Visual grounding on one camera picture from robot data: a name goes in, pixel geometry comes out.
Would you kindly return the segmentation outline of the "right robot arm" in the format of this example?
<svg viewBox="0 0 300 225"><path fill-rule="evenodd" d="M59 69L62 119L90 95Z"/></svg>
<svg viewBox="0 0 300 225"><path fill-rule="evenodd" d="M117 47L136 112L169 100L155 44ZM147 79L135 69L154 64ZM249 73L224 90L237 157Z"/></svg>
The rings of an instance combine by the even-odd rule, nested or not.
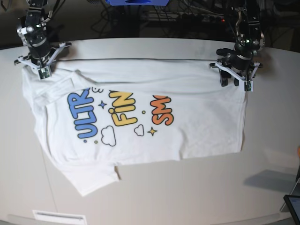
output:
<svg viewBox="0 0 300 225"><path fill-rule="evenodd" d="M44 67L46 57L51 52L47 37L47 23L52 17L52 11L45 12L46 0L29 0L26 16L21 18L21 24L16 31L24 46L28 47L30 60Z"/></svg>

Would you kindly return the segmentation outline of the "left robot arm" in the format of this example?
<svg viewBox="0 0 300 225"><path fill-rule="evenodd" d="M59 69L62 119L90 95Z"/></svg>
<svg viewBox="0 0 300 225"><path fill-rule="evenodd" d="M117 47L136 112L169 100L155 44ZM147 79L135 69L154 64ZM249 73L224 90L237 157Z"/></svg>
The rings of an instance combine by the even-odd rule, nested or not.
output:
<svg viewBox="0 0 300 225"><path fill-rule="evenodd" d="M216 50L219 59L210 67L218 68L220 84L228 85L232 79L243 91L253 91L253 78L262 63L254 57L262 50L265 38L261 30L260 8L255 0L221 1L224 20L233 32L233 49Z"/></svg>

